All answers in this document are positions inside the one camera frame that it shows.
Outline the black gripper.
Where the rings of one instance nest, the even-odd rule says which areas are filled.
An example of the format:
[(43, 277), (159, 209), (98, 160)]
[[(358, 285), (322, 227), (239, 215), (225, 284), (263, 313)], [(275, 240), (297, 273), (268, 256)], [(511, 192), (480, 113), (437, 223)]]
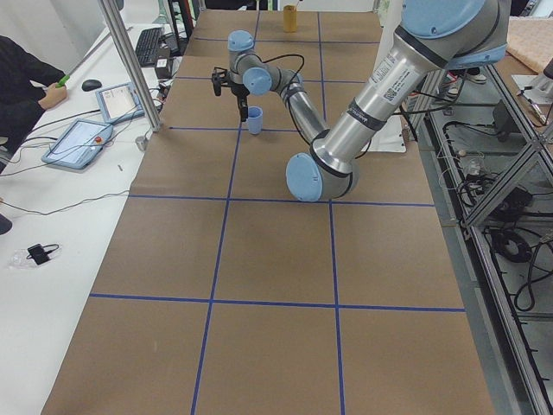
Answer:
[(240, 121), (244, 122), (248, 118), (247, 97), (250, 95), (250, 91), (245, 85), (234, 82), (230, 84), (230, 88), (232, 94), (238, 99)]

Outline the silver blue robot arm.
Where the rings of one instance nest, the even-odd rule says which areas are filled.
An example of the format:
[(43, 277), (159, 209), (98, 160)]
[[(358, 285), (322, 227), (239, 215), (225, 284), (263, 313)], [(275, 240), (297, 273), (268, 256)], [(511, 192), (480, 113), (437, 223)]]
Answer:
[(341, 198), (358, 181), (355, 157), (428, 73), (504, 57), (510, 8), (508, 1), (405, 1), (390, 51), (333, 127), (313, 106), (299, 74), (262, 61), (244, 30), (229, 34), (229, 67), (213, 71), (213, 90), (220, 95), (230, 88), (241, 118), (248, 116), (248, 95), (277, 93), (308, 143), (308, 152), (288, 161), (289, 192), (299, 201)]

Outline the person's hand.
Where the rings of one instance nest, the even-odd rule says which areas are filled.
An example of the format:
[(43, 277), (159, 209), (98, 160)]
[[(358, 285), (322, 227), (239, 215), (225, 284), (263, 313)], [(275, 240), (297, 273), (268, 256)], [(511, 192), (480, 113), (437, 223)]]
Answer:
[(49, 110), (56, 107), (67, 98), (67, 88), (58, 84), (50, 85), (45, 92), (45, 96), (38, 101), (38, 105)]

